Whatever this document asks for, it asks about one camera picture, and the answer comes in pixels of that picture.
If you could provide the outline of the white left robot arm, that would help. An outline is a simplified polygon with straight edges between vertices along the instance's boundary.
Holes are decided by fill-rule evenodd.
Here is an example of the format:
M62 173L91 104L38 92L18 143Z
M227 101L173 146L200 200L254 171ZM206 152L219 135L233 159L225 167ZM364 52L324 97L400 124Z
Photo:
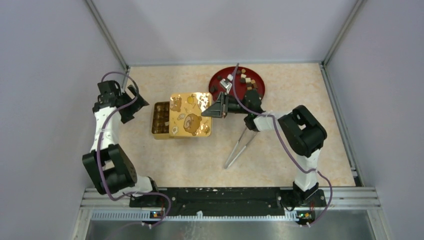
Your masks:
M130 97L121 90L115 80L98 83L99 96L92 111L96 120L96 132L89 153L82 156L82 163L101 195L135 191L149 207L160 202L160 193L154 180L139 176L133 163L119 144L119 127L132 119L149 103L130 85Z

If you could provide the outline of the steel serving tongs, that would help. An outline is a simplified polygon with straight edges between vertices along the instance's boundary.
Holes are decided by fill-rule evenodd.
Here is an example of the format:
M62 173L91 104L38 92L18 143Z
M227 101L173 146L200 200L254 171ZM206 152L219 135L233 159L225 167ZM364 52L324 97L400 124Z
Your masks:
M223 165L224 169L230 168L236 162L236 160L240 158L242 153L253 142L257 134L258 132L256 131L249 130L247 127L244 128Z

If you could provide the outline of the gold box lid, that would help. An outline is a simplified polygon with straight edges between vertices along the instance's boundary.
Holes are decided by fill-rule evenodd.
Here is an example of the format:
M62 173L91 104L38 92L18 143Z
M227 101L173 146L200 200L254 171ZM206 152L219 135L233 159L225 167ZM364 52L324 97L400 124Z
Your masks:
M171 138L208 137L212 118L202 112L213 103L209 92L173 93L169 101L169 135Z

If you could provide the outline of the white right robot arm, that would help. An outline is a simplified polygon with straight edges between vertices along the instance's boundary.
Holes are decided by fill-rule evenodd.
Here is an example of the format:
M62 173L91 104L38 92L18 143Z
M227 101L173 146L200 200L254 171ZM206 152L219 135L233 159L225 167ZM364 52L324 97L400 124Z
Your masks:
M327 138L327 132L304 105L286 114L266 112L256 90L247 90L244 97L221 92L217 100L203 110L203 117L224 118L228 113L244 114L245 128L255 134L275 131L280 144L298 169L293 182L293 200L307 206L319 188L318 158Z

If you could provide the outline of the gold chocolate box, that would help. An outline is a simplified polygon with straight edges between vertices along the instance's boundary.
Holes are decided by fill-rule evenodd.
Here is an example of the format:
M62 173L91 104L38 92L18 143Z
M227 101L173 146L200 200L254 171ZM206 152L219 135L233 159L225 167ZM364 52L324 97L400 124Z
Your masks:
M156 102L153 107L151 133L155 140L167 140L169 132L170 102Z

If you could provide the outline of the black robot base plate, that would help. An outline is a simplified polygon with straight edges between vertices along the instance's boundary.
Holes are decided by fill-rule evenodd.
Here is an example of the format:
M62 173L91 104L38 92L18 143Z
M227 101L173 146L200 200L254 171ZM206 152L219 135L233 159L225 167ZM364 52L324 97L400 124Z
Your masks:
M309 198L301 198L291 187L169 187L159 189L160 196L130 197L131 208L156 208L171 217L262 217L283 216L295 210L316 210L327 200L319 189Z

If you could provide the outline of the red round tray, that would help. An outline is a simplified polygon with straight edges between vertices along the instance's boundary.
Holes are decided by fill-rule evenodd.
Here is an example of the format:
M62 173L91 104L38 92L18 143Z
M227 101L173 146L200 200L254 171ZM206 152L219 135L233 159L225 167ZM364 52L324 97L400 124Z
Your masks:
M210 79L207 89L212 94L213 100L217 100L218 95L220 92L225 92L225 90L220 86L220 80L217 80L217 76L221 76L222 79L225 79L229 74L232 74L234 71L234 67L226 67L218 72L216 72ZM245 74L246 78L251 78L250 83L246 83L246 78L241 78L241 74ZM239 67L237 69L235 78L233 79L233 85L236 89L236 95L242 99L245 95L246 91L248 90L256 90L260 95L260 99L262 99L266 92L266 86L265 82L261 78L261 76L253 71L252 69L249 69L247 67Z

